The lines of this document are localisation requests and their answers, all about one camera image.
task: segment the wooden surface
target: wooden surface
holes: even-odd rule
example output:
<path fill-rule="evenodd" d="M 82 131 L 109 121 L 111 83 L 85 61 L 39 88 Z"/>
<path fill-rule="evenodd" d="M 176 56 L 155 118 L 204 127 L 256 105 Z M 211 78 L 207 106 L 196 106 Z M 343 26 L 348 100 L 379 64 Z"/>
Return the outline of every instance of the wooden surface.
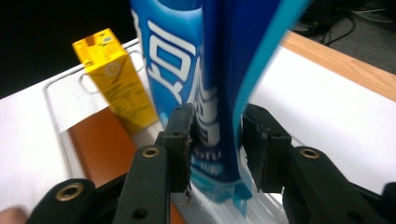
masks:
<path fill-rule="evenodd" d="M 295 33 L 282 46 L 396 102 L 396 76 Z"/>
<path fill-rule="evenodd" d="M 108 107 L 68 131 L 84 173 L 96 187 L 129 171 L 136 147 Z M 170 212 L 170 223 L 185 223 L 173 203 Z"/>

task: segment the juice box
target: juice box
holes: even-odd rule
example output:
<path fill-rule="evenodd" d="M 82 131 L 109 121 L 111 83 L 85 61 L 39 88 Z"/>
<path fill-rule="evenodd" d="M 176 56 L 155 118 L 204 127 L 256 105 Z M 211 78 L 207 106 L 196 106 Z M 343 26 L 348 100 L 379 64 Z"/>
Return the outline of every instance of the juice box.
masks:
<path fill-rule="evenodd" d="M 75 42 L 73 49 L 128 133 L 158 120 L 128 52 L 110 29 Z"/>

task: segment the black background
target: black background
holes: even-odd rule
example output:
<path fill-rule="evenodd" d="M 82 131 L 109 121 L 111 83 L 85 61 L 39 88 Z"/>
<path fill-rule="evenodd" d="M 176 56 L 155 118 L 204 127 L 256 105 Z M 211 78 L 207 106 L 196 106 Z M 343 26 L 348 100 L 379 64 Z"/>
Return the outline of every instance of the black background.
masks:
<path fill-rule="evenodd" d="M 128 0 L 0 2 L 0 98 L 79 64 L 72 43 L 110 28 L 136 38 Z"/>

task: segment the brass screw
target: brass screw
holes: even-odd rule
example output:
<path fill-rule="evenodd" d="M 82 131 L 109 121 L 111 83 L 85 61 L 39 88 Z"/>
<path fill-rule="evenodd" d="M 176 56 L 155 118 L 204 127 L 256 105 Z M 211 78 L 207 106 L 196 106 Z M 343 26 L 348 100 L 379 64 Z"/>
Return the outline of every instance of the brass screw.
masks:
<path fill-rule="evenodd" d="M 144 157 L 151 158 L 151 157 L 156 157 L 160 154 L 160 150 L 156 147 L 148 147 L 142 152 Z"/>
<path fill-rule="evenodd" d="M 84 190 L 84 186 L 81 183 L 71 183 L 61 188 L 56 193 L 56 199 L 61 202 L 70 201 L 77 198 L 79 194 Z"/>
<path fill-rule="evenodd" d="M 309 158 L 309 159 L 317 159 L 320 157 L 320 155 L 313 149 L 310 148 L 304 148 L 300 150 L 300 154 L 303 156 Z"/>

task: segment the black cable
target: black cable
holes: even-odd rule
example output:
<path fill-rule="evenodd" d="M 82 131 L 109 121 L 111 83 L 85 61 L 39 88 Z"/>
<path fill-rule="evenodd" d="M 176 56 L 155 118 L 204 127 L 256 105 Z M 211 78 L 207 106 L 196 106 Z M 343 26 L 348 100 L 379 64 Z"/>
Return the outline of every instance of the black cable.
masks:
<path fill-rule="evenodd" d="M 332 30 L 329 30 L 329 41 L 332 39 Z"/>
<path fill-rule="evenodd" d="M 292 30 L 298 35 L 303 35 L 308 38 L 317 38 L 321 35 L 326 34 L 330 29 L 330 26 L 323 25 L 317 22 L 311 22 L 307 30 Z"/>
<path fill-rule="evenodd" d="M 324 43 L 324 40 L 326 39 L 327 33 L 324 34 L 323 37 L 321 38 L 320 44 L 323 44 L 323 43 Z"/>
<path fill-rule="evenodd" d="M 325 46 L 328 46 L 328 47 L 329 47 L 330 44 L 332 44 L 332 43 L 334 43 L 334 42 L 336 42 L 336 41 L 338 41 L 338 40 L 340 40 L 340 39 L 342 39 L 342 38 L 344 38 L 344 37 L 346 37 L 346 36 L 352 34 L 352 32 L 355 30 L 355 28 L 356 28 L 356 22 L 350 17 L 350 15 L 347 15 L 346 17 L 347 17 L 347 18 L 350 20 L 350 22 L 352 23 L 352 27 L 350 28 L 350 30 L 349 30 L 348 32 L 346 32 L 344 35 L 340 35 L 340 36 L 338 36 L 337 38 L 335 38 L 334 40 L 331 40 L 331 41 L 327 42 L 326 44 L 324 44 Z"/>

